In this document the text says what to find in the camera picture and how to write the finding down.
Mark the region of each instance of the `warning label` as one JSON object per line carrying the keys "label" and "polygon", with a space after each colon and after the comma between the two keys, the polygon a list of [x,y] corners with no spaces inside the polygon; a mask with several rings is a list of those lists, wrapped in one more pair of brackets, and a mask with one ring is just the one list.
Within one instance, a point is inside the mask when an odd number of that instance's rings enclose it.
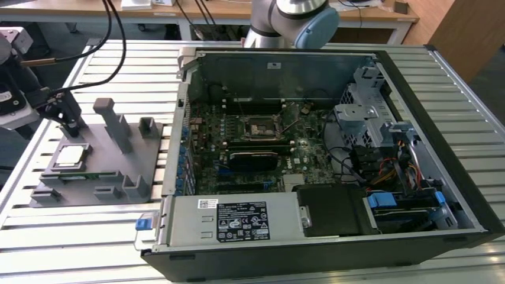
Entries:
{"label": "warning label", "polygon": [[266,202],[217,204],[217,240],[221,243],[269,239]]}

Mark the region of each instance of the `power cable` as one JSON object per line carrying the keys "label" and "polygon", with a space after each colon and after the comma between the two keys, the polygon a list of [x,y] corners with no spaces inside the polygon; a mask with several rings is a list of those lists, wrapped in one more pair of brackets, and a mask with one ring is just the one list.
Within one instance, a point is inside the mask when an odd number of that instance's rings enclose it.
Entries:
{"label": "power cable", "polygon": [[210,23],[209,23],[209,21],[208,21],[208,19],[206,19],[206,15],[205,15],[205,13],[204,13],[202,7],[200,6],[200,2],[198,2],[198,0],[194,0],[194,3],[196,3],[196,5],[198,6],[200,13],[201,13],[201,15],[204,16],[204,20],[205,20],[206,26],[208,26],[208,28],[209,28],[209,30],[210,30],[212,40],[216,40],[216,34],[214,34],[213,26],[210,26]]}
{"label": "power cable", "polygon": [[340,2],[340,4],[342,4],[342,6],[357,8],[357,12],[359,15],[359,28],[357,29],[355,42],[358,43],[359,42],[359,32],[361,32],[361,28],[362,28],[361,8],[367,8],[367,7],[370,7],[370,5],[355,5],[351,1],[349,1],[350,5],[342,3],[340,0],[338,0],[338,2]]}
{"label": "power cable", "polygon": [[208,16],[209,16],[209,18],[210,18],[212,24],[213,24],[214,26],[217,26],[216,21],[213,20],[213,16],[212,16],[212,14],[210,14],[210,11],[209,11],[208,8],[206,8],[206,4],[205,4],[204,0],[200,0],[200,2],[202,3],[202,6],[204,6],[204,9],[205,9],[205,11],[206,11],[206,14],[208,14]]}
{"label": "power cable", "polygon": [[106,84],[108,82],[110,82],[110,80],[114,78],[114,76],[117,75],[121,67],[122,67],[122,64],[125,63],[125,58],[126,58],[126,36],[125,36],[125,29],[122,28],[122,22],[121,22],[121,18],[118,17],[118,14],[117,14],[117,10],[116,10],[116,7],[113,6],[113,3],[112,3],[112,0],[106,0],[109,6],[110,6],[110,10],[112,10],[112,13],[116,17],[116,21],[117,21],[117,25],[118,25],[118,30],[121,32],[121,37],[122,37],[122,53],[121,53],[121,59],[118,61],[118,64],[117,64],[117,67],[114,69],[114,71],[112,72],[112,74],[109,75],[109,77],[98,82],[94,82],[94,83],[85,83],[85,84],[81,84],[81,85],[76,85],[76,86],[69,86],[69,87],[65,87],[65,88],[60,88],[60,89],[56,89],[53,91],[50,91],[49,93],[49,96],[50,95],[56,95],[58,93],[62,93],[62,92],[68,92],[68,91],[73,91],[73,90],[77,90],[77,89],[84,89],[84,88],[88,88],[88,87],[93,87],[93,86],[100,86],[102,84]]}
{"label": "power cable", "polygon": [[194,24],[192,23],[192,21],[189,20],[189,17],[188,17],[188,15],[186,15],[186,12],[185,12],[184,9],[182,9],[181,4],[178,3],[178,0],[174,0],[174,3],[177,4],[178,9],[181,10],[181,13],[182,13],[182,15],[184,15],[184,17],[185,17],[185,19],[186,19],[186,21],[188,21],[188,23],[189,23],[189,26],[192,27],[192,29],[194,30],[196,33],[198,33],[200,35],[202,35],[202,32],[197,29],[196,25],[194,25]]}
{"label": "power cable", "polygon": [[10,167],[10,166],[0,166],[0,170],[6,170],[9,172],[12,172],[14,170],[14,167]]}
{"label": "power cable", "polygon": [[77,60],[77,59],[80,59],[82,57],[86,57],[88,55],[90,55],[90,54],[93,54],[94,52],[98,51],[98,49],[101,48],[101,46],[104,46],[105,42],[109,40],[110,32],[112,32],[112,17],[110,17],[109,5],[108,5],[106,0],[101,0],[101,1],[104,3],[105,12],[108,14],[108,31],[106,31],[104,37],[101,38],[100,43],[97,44],[97,46],[94,48],[89,49],[86,52],[84,52],[81,54],[77,54],[77,55],[73,55],[73,56],[68,56],[68,57],[62,57],[62,58],[48,58],[48,59],[21,61],[20,64],[22,66],[42,66],[42,65],[46,65],[46,64],[56,64],[56,63],[60,63],[60,62],[65,62],[65,61],[70,61],[70,60]]}
{"label": "power cable", "polygon": [[328,121],[330,120],[330,114],[333,113],[333,109],[328,112],[326,114],[326,119],[324,120],[324,125],[322,125],[322,133],[321,133],[321,140],[322,140],[322,147],[324,147],[324,150],[326,151],[326,153],[330,155],[330,158],[333,159],[333,161],[336,161],[341,166],[344,166],[347,170],[349,170],[349,173],[354,176],[355,180],[358,183],[361,184],[365,184],[367,185],[367,181],[358,175],[358,173],[353,170],[353,168],[346,165],[330,152],[330,150],[328,149],[328,146],[326,146],[326,141],[324,139],[324,133],[326,132],[326,124],[328,124]]}

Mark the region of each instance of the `aluminum extrusion table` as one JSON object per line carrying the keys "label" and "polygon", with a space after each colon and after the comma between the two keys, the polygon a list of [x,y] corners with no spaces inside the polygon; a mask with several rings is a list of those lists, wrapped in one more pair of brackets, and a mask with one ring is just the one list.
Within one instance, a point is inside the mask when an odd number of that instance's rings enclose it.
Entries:
{"label": "aluminum extrusion table", "polygon": [[[134,244],[134,221],[142,213],[160,207],[160,184],[178,86],[178,48],[202,45],[237,47],[229,43],[129,41],[125,65],[112,82],[74,92],[88,124],[101,122],[92,110],[97,97],[113,98],[114,111],[125,114],[129,122],[149,116],[164,123],[154,175],[157,185],[153,186],[150,203],[29,208],[32,189],[61,138],[56,123],[41,123],[0,193],[0,283],[116,283],[134,280],[168,283],[134,249],[153,242],[153,232],[144,231]],[[330,44],[326,48],[382,49],[389,52],[495,214],[505,220],[505,128],[439,54],[414,46]],[[105,78],[120,55],[120,41],[108,41],[100,51],[77,61],[65,84]],[[394,103],[405,118],[398,102]],[[415,266],[224,280],[218,283],[353,281],[391,284],[447,280],[451,283],[505,283],[503,241],[502,237],[475,248],[451,251]]]}

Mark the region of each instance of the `blue tab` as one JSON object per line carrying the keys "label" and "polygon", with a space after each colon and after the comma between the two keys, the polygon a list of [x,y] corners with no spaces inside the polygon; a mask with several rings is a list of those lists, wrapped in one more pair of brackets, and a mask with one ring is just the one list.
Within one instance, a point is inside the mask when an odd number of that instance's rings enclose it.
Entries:
{"label": "blue tab", "polygon": [[137,231],[148,231],[152,230],[152,219],[138,219],[134,223],[134,229]]}
{"label": "blue tab", "polygon": [[375,207],[394,207],[394,196],[389,192],[373,193],[367,198],[370,208]]}
{"label": "blue tab", "polygon": [[445,196],[443,196],[443,193],[441,193],[441,191],[437,191],[434,193],[434,197],[435,197],[435,200],[438,201],[439,204],[445,203]]}
{"label": "blue tab", "polygon": [[394,196],[389,192],[381,192],[371,194],[375,197],[378,207],[395,206]]}
{"label": "blue tab", "polygon": [[375,198],[370,195],[366,199],[369,200],[370,208],[375,208],[378,206]]}

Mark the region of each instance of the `floor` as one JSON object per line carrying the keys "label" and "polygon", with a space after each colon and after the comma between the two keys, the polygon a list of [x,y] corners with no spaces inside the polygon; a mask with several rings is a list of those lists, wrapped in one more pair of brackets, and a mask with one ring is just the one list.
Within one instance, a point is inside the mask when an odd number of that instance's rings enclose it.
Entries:
{"label": "floor", "polygon": [[[64,23],[41,23],[40,29],[52,50],[53,57],[77,54],[82,51],[89,38],[101,38],[105,33],[105,24],[78,24],[78,32],[70,34]],[[146,31],[141,32],[136,24],[125,24],[126,38],[130,40],[162,40],[165,27],[162,25],[146,25]],[[110,39],[120,39],[121,35],[114,28]],[[62,85],[72,70],[73,62],[54,66],[40,67],[38,73],[46,86],[57,88]],[[470,87],[481,97],[491,112],[505,123],[505,50],[501,49],[478,76],[473,79]],[[28,141],[24,141],[16,132],[0,128],[0,166],[14,166]],[[9,176],[0,170],[0,185]]]}

